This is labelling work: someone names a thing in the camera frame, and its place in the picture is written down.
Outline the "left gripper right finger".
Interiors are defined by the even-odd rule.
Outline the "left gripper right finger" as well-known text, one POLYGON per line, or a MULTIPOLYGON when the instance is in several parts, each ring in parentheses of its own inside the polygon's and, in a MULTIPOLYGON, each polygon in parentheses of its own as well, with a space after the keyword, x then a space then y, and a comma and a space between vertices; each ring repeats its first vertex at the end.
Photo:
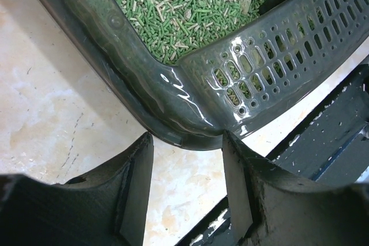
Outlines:
POLYGON ((368 184, 330 187, 223 134, 231 228, 237 245, 367 245, 368 184))

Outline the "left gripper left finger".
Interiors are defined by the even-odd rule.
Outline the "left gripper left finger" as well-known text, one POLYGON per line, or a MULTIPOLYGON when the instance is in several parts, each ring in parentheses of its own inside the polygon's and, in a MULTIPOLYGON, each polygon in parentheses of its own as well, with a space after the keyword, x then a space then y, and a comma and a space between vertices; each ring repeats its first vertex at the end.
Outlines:
POLYGON ((153 138, 65 184, 1 175, 2 245, 142 245, 153 169, 153 138))

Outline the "dark litter box tray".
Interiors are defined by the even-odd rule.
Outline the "dark litter box tray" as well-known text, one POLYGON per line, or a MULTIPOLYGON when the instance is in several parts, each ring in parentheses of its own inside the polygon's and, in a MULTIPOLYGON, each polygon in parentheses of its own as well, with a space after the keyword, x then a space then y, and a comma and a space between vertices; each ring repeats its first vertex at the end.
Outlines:
POLYGON ((182 58, 173 40, 166 65, 115 0, 39 1, 143 126, 188 150, 259 130, 368 38, 368 0, 265 0, 255 21, 182 58))

